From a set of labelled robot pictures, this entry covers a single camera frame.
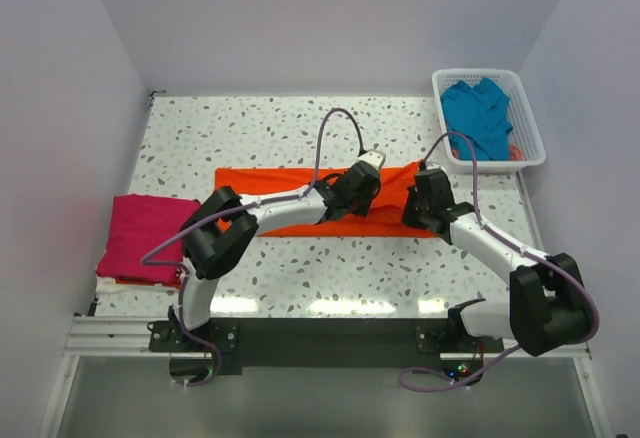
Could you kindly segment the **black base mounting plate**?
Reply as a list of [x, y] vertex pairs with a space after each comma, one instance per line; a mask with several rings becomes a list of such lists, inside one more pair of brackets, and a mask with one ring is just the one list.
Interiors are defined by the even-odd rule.
[[443, 318], [212, 318], [190, 335], [174, 318], [147, 325], [149, 351], [169, 355], [171, 377], [187, 383], [247, 368], [412, 366], [458, 380], [504, 349], [494, 338], [451, 341], [446, 328]]

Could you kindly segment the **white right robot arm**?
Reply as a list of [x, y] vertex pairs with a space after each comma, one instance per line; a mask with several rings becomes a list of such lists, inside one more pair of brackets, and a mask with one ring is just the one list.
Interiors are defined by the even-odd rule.
[[452, 348], [466, 351], [488, 337], [513, 340], [540, 356], [597, 333], [600, 316], [577, 262], [532, 248], [495, 227], [476, 205], [457, 202], [444, 170], [416, 172], [402, 221], [467, 252], [507, 286], [504, 302], [476, 298], [449, 309], [443, 338]]

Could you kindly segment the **blue t shirt in basket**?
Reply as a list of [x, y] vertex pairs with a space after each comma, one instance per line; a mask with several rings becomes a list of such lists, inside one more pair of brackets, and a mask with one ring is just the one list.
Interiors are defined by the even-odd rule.
[[507, 118], [510, 98], [491, 79], [482, 78], [474, 86], [458, 81], [441, 95], [449, 140], [462, 161], [508, 161]]

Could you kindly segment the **magenta folded t shirt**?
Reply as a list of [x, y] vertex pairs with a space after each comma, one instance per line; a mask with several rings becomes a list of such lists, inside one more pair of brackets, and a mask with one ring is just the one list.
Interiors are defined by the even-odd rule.
[[196, 200], [151, 195], [114, 197], [106, 250], [96, 275], [163, 282], [178, 279], [177, 267], [147, 266], [141, 259], [177, 234], [199, 206]]

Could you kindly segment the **aluminium front rail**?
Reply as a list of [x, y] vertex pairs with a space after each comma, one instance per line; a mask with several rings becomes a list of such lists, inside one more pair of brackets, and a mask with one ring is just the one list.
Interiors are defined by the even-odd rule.
[[[285, 361], [299, 354], [312, 359], [335, 354], [367, 358], [389, 352], [393, 358], [421, 355], [495, 355], [508, 339], [443, 340], [443, 319], [401, 318], [213, 318], [196, 333], [225, 356], [273, 356]], [[76, 356], [126, 356], [147, 353], [194, 357], [206, 347], [182, 334], [177, 324], [152, 318], [76, 317], [64, 351]]]

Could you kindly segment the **white plastic laundry basket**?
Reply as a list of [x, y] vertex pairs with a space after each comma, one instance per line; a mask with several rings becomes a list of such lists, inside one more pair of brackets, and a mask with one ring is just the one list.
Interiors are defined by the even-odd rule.
[[495, 68], [449, 68], [432, 74], [436, 111], [452, 170], [511, 173], [546, 160], [520, 77]]

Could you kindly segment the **orange t shirt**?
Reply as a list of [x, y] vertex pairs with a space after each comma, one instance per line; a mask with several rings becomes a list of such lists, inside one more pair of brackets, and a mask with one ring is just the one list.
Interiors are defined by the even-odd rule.
[[[381, 191], [366, 217], [347, 215], [340, 221], [319, 225], [296, 225], [271, 231], [270, 237], [400, 237], [432, 238], [429, 230], [411, 228], [402, 223], [408, 188], [414, 184], [418, 163], [381, 171]], [[284, 192], [308, 184], [311, 168], [218, 168], [216, 188], [229, 186], [238, 194]]]

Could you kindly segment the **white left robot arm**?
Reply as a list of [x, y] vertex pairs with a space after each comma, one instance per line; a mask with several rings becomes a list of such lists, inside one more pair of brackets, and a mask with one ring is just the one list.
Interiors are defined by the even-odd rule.
[[217, 280], [232, 271], [251, 241], [296, 225], [334, 222], [351, 214], [365, 217], [381, 189], [384, 159], [367, 152], [334, 181], [313, 181], [279, 193], [238, 194], [217, 189], [184, 223], [182, 248], [195, 271], [179, 292], [171, 336], [185, 350], [200, 348], [207, 338], [210, 305]]

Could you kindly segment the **pink garment in basket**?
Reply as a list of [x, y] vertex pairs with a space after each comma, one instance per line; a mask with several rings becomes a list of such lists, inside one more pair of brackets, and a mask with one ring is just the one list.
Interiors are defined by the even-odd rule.
[[[452, 155], [454, 158], [458, 159], [459, 158], [459, 151], [455, 148], [452, 149]], [[510, 145], [509, 146], [509, 160], [510, 161], [523, 161], [524, 160], [524, 156], [521, 152], [521, 150], [516, 147], [515, 145]]]

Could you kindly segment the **white folded t shirt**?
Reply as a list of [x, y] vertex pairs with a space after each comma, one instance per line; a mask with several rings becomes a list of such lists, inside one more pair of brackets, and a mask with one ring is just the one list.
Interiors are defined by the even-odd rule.
[[160, 284], [148, 284], [148, 283], [121, 283], [113, 277], [96, 277], [96, 293], [97, 294], [116, 294], [124, 292], [154, 292], [165, 293], [172, 291], [172, 288], [162, 286]]

